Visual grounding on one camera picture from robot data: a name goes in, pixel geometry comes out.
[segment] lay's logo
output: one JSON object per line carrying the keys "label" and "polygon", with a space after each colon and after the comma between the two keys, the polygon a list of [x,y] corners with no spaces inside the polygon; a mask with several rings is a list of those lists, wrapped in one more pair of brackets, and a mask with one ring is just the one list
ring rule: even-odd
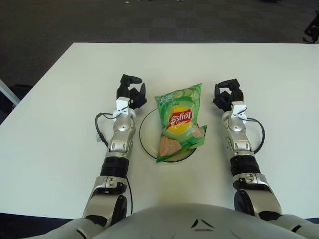
{"label": "lay's logo", "polygon": [[174,134],[184,133],[191,124],[193,113],[185,106],[174,106],[170,111],[168,131]]}

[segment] lay's bag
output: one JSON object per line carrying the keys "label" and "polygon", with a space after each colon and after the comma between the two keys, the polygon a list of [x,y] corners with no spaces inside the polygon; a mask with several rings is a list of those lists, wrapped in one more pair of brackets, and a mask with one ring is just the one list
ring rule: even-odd
{"label": "lay's bag", "polygon": [[157,163],[202,146],[207,126],[197,126],[201,84],[156,96],[161,121]]}

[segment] clear plate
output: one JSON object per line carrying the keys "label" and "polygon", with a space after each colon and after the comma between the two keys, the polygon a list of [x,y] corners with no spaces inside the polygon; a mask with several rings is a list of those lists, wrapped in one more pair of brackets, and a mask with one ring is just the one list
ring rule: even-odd
{"label": "clear plate", "polygon": [[[140,141],[143,149],[152,158],[156,159],[158,156],[158,149],[160,146],[160,133],[161,133],[161,123],[159,110],[155,109],[151,111],[142,121],[140,127]],[[188,150],[186,152],[177,154],[172,158],[165,160],[166,163],[179,162],[194,153],[195,149]]]}

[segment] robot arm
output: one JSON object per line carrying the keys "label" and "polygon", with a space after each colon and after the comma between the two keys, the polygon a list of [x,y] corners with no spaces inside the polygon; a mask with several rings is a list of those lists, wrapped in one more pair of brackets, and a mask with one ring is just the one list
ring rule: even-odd
{"label": "robot arm", "polygon": [[[239,86],[237,79],[216,85],[213,101],[225,111],[222,123],[226,134],[233,186],[237,190],[234,197],[235,210],[284,227],[306,238],[318,238],[319,225],[296,216],[282,215],[279,202],[266,176],[261,173],[246,136],[246,105]],[[220,93],[220,88],[229,88],[231,94],[226,91]]]}
{"label": "robot arm", "polygon": [[100,176],[95,184],[83,218],[92,220],[105,229],[126,217],[127,171],[135,133],[135,108],[146,103],[145,84],[141,91],[128,89],[130,84],[141,83],[140,78],[123,75],[117,89],[116,110],[113,112],[113,137],[108,144]]}

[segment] dark carpet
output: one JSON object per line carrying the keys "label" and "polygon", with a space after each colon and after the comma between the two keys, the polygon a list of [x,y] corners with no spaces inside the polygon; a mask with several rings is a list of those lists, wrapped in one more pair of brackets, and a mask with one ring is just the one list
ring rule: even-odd
{"label": "dark carpet", "polygon": [[[1,0],[0,79],[34,85],[73,42],[302,43],[317,0]],[[0,123],[6,114],[0,111]],[[66,221],[0,214],[0,238]],[[13,228],[20,225],[20,231]]]}

